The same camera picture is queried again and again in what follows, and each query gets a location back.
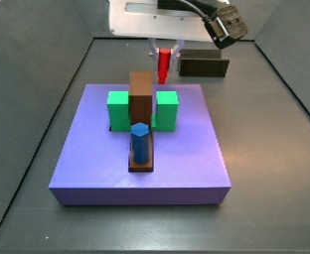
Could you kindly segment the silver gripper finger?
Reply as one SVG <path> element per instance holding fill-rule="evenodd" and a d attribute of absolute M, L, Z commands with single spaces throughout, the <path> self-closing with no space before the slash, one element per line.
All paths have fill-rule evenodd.
<path fill-rule="evenodd" d="M 170 70 L 174 67 L 174 62 L 181 56 L 181 50 L 185 48 L 185 40 L 177 40 L 175 46 L 171 49 L 171 57 L 170 57 Z"/>
<path fill-rule="evenodd" d="M 150 56 L 154 61 L 158 61 L 159 59 L 159 48 L 157 47 L 157 39 L 150 38 L 149 39 L 149 47 L 150 47 Z"/>

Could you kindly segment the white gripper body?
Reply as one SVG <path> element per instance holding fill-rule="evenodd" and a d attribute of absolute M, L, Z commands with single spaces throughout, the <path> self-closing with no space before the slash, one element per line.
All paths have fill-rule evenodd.
<path fill-rule="evenodd" d="M 191 0 L 108 0 L 108 26 L 115 36 L 190 41 L 211 40 L 203 18 L 211 16 Z"/>

